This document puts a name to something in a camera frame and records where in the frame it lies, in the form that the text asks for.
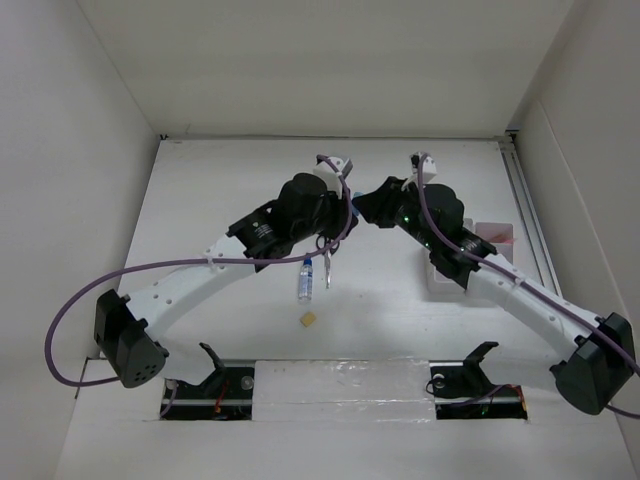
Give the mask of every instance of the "screw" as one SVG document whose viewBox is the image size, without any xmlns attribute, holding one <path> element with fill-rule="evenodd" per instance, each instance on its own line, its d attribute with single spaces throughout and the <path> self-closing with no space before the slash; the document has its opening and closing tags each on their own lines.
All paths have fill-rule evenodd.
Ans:
<svg viewBox="0 0 640 480">
<path fill-rule="evenodd" d="M 445 387 L 444 380 L 445 380 L 444 375 L 442 375 L 441 373 L 436 373 L 432 378 L 433 386 L 438 390 L 440 390 L 441 388 L 444 388 Z"/>
<path fill-rule="evenodd" d="M 253 377 L 246 376 L 240 379 L 240 388 L 243 390 L 251 390 L 253 388 Z"/>
</svg>

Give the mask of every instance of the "wall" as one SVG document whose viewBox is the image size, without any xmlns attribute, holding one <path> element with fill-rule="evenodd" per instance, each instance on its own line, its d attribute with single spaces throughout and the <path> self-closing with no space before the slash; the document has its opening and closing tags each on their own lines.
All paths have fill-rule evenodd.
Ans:
<svg viewBox="0 0 640 480">
<path fill-rule="evenodd" d="M 79 3 L 158 133 L 491 137 L 573 0 Z"/>
<path fill-rule="evenodd" d="M 640 4 L 591 1 L 518 135 L 563 292 L 640 329 Z M 634 379 L 616 405 L 638 411 Z M 636 470 L 640 428 L 621 421 Z"/>
<path fill-rule="evenodd" d="M 157 140 L 72 0 L 0 2 L 0 477 L 52 478 L 75 391 L 46 371 L 55 311 L 124 263 Z M 56 338 L 91 351 L 93 302 Z"/>
</svg>

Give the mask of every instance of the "robotic arm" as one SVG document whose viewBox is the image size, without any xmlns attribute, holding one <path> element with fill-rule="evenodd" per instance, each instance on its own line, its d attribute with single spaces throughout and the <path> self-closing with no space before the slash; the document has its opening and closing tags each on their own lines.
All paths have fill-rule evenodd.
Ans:
<svg viewBox="0 0 640 480">
<path fill-rule="evenodd" d="M 140 386 L 160 373 L 169 356 L 160 340 L 188 311 L 267 265 L 284 263 L 280 259 L 312 235 L 337 239 L 345 230 L 347 215 L 351 219 L 344 234 L 357 225 L 355 215 L 344 206 L 343 197 L 349 198 L 340 179 L 353 164 L 349 159 L 328 158 L 334 170 L 326 160 L 319 156 L 313 174 L 295 175 L 276 200 L 231 225 L 226 235 L 205 250 L 208 263 L 178 269 L 130 295 L 120 297 L 110 290 L 100 296 L 94 338 L 126 388 Z M 203 348 L 214 364 L 219 363 L 206 345 Z"/>
<path fill-rule="evenodd" d="M 412 177 L 389 177 L 375 192 L 354 199 L 365 221 L 380 228 L 400 227 L 430 250 L 431 263 L 465 289 L 467 296 L 492 301 L 540 335 L 557 353 L 553 363 L 558 363 L 549 370 L 560 394 L 585 413 L 600 413 L 633 371 L 600 336 L 571 317 L 599 330 L 635 358 L 629 322 L 615 313 L 601 318 L 526 278 L 490 243 L 463 227 L 464 205 L 451 188 L 426 183 L 436 174 L 433 159 L 418 152 L 411 162 Z M 419 184 L 420 178 L 427 180 Z M 423 215 L 418 189 L 423 189 L 432 222 Z M 549 304 L 562 307 L 558 310 Z M 458 398 L 491 391 L 495 385 L 479 364 L 495 346 L 496 342 L 485 342 L 464 361 L 434 362 L 440 379 L 436 394 Z"/>
</svg>

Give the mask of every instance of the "white table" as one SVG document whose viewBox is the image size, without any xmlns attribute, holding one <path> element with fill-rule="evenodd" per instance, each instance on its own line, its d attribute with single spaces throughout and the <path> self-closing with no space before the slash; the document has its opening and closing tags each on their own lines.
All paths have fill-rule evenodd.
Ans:
<svg viewBox="0 0 640 480">
<path fill-rule="evenodd" d="M 199 255 L 296 172 L 310 171 L 316 153 L 351 156 L 351 189 L 369 192 L 389 175 L 407 176 L 416 150 L 432 153 L 436 181 L 457 192 L 467 216 L 514 224 L 514 263 L 537 278 L 498 145 L 462 140 L 164 141 L 127 265 Z M 296 251 L 312 249 L 309 240 Z M 318 319 L 306 329 L 298 271 L 272 266 L 232 285 L 178 322 L 163 344 L 195 359 L 205 341 L 223 358 L 383 360 L 463 358 L 496 340 L 492 356 L 539 365 L 541 374 L 547 366 L 547 345 L 508 314 L 429 295 L 423 252 L 398 229 L 362 222 L 334 257 L 330 290 L 316 260 Z M 160 275 L 126 277 L 120 293 Z M 102 375 L 106 362 L 90 362 L 87 376 Z M 531 388 L 529 422 L 435 421 L 425 404 L 420 421 L 408 423 L 161 422 L 161 391 L 159 379 L 133 391 L 82 390 L 58 478 L 635 478 L 613 415 L 585 416 Z"/>
</svg>

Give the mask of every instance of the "plastic bottle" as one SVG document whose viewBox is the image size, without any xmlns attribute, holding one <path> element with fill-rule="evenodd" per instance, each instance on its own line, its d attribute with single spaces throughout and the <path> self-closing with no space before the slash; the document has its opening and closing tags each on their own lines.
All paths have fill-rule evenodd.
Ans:
<svg viewBox="0 0 640 480">
<path fill-rule="evenodd" d="M 305 258 L 298 278 L 298 302 L 309 303 L 313 290 L 313 265 L 310 258 Z"/>
</svg>

